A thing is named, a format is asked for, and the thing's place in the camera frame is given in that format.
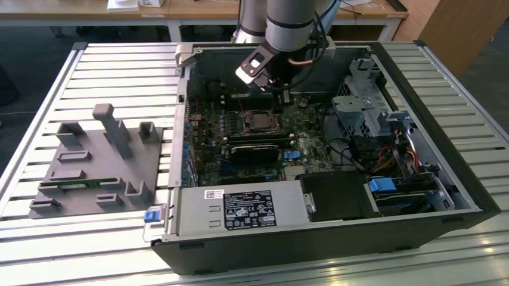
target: motherboard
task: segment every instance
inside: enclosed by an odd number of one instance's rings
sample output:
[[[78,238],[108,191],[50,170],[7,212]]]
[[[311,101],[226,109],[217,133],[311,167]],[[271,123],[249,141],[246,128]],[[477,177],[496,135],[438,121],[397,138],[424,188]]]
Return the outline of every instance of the motherboard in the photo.
[[[323,104],[297,95],[283,108],[247,110],[257,105],[242,96],[191,104],[198,185],[289,181],[334,170],[319,128]]]

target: aluminum extrusion table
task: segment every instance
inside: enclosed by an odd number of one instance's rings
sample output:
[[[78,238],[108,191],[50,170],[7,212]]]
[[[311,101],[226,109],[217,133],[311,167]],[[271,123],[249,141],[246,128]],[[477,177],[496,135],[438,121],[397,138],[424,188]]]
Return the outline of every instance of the aluminum extrusion table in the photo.
[[[174,43],[90,44],[71,52],[0,179],[0,284],[79,285],[486,285],[509,278],[509,140],[426,47],[385,48],[449,135],[502,213],[420,249],[179,276],[148,248],[143,212],[28,219],[60,122],[100,129],[91,111],[112,103],[127,127],[164,128],[156,203],[166,201],[178,72]],[[394,102],[404,109],[396,97]]]

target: metal bracket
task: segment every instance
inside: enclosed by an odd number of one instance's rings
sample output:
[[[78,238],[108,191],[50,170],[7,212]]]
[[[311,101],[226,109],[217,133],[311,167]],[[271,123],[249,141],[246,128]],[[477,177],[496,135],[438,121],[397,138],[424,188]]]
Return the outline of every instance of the metal bracket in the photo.
[[[327,49],[325,50],[325,57],[334,58],[335,55],[335,42],[330,36],[327,36]]]
[[[181,43],[175,49],[177,66],[183,67],[189,65],[191,62],[194,62],[195,60],[194,56],[195,56],[194,44]]]

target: wooden desk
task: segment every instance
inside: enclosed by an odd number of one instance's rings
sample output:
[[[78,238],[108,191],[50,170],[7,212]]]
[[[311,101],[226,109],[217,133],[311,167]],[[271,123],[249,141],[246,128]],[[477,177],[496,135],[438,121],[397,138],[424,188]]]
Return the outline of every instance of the wooden desk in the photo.
[[[166,0],[160,8],[108,13],[107,0],[0,0],[0,26],[167,26],[182,42],[183,25],[235,25],[239,3],[227,0]],[[384,26],[381,41],[390,41],[406,12],[386,0],[356,6],[356,15],[339,10],[334,25]]]
[[[183,25],[235,25],[239,3],[229,0],[171,0],[168,9],[168,29],[172,41],[182,41]],[[373,4],[356,6],[356,15],[339,10],[334,25],[384,26],[378,40],[390,41],[408,12],[397,12],[386,0],[376,0]]]
[[[167,26],[170,1],[108,13],[107,0],[0,0],[0,26]]]

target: wooden cabinet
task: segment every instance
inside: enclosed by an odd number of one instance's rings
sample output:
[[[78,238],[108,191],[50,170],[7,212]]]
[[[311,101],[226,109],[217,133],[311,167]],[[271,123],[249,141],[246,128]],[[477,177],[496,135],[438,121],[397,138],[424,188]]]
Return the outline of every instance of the wooden cabinet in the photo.
[[[400,1],[410,15],[394,40],[422,40],[460,76],[509,17],[509,0]]]

